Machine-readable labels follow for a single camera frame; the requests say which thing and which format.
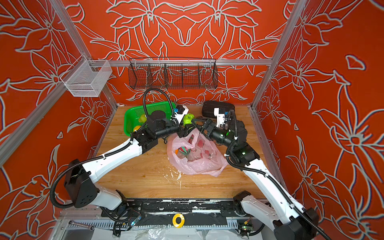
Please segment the green pear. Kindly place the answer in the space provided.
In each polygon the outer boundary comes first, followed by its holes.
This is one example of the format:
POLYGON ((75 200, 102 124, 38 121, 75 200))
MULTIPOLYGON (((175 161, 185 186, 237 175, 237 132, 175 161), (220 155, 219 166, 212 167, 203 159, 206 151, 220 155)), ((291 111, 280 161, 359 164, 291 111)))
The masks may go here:
POLYGON ((192 119, 194 119, 195 116, 193 114, 186 114, 183 118, 183 125, 190 125, 192 123, 192 119))
POLYGON ((146 121, 147 121, 147 117, 146 117, 145 114, 142 114, 142 115, 139 117, 139 119, 138 119, 138 122, 139 122, 140 124, 144 124, 146 121))

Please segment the red dragon fruit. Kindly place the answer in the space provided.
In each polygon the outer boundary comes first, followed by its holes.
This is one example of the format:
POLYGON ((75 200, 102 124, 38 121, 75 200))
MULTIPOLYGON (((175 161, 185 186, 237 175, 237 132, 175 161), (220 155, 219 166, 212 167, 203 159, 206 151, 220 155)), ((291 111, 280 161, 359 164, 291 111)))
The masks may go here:
MULTIPOLYGON (((188 143, 191 144, 193 142, 193 139, 194 139, 194 136, 191 136, 188 140, 188 143)), ((188 149, 186 147, 180 147, 178 148, 175 153, 176 154, 182 154, 183 156, 185 156, 186 158, 189 156, 191 152, 191 149, 188 149)))

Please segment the pink plastic bag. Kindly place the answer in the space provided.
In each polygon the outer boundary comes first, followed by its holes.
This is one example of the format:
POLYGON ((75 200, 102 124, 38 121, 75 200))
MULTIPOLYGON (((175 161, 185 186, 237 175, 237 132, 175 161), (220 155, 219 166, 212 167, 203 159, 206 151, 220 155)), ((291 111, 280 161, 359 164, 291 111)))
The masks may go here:
POLYGON ((179 138, 177 134, 171 135, 167 143, 167 154, 171 165, 186 175, 218 177, 228 165, 227 160, 217 146, 197 129, 192 130, 184 138, 179 138), (189 144, 188 140, 191 136, 194 136, 194 139, 189 144), (187 158, 182 154, 175 153, 180 147, 191 149, 187 158))

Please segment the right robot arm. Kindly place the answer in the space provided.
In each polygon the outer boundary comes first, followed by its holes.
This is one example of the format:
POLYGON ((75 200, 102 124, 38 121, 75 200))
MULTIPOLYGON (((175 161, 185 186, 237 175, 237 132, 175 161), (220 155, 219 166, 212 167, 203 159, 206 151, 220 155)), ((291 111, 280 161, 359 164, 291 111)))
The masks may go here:
POLYGON ((242 210, 270 229, 276 240, 312 240, 317 234, 329 240, 330 236, 319 227, 319 215, 306 209, 286 191, 268 170, 259 154, 247 143, 248 132, 234 111, 223 117, 224 123, 211 119, 192 119, 194 127, 208 140, 226 146, 224 154, 228 164, 243 171, 259 188, 269 205, 251 194, 240 196, 242 210))

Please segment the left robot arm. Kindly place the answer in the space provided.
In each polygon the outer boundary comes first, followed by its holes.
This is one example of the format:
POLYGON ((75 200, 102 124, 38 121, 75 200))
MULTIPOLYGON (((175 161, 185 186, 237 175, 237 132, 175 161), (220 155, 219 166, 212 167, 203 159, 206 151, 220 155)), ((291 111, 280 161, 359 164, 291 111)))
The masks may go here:
POLYGON ((154 148, 159 139, 165 140, 172 134, 185 137, 190 130, 183 123, 189 109, 184 105, 173 106, 168 102, 171 116, 161 110, 148 112, 147 105, 143 109, 147 120, 133 133, 127 141, 97 157, 80 162, 73 160, 68 168, 54 180, 50 190, 50 201, 59 209, 70 207, 83 208, 88 205, 98 206, 103 211, 118 211, 129 207, 128 200, 120 191, 111 191, 98 186, 98 181, 110 171, 123 163, 134 159, 154 148), (71 203, 61 204, 56 199, 56 187, 61 179, 65 179, 65 189, 71 203))

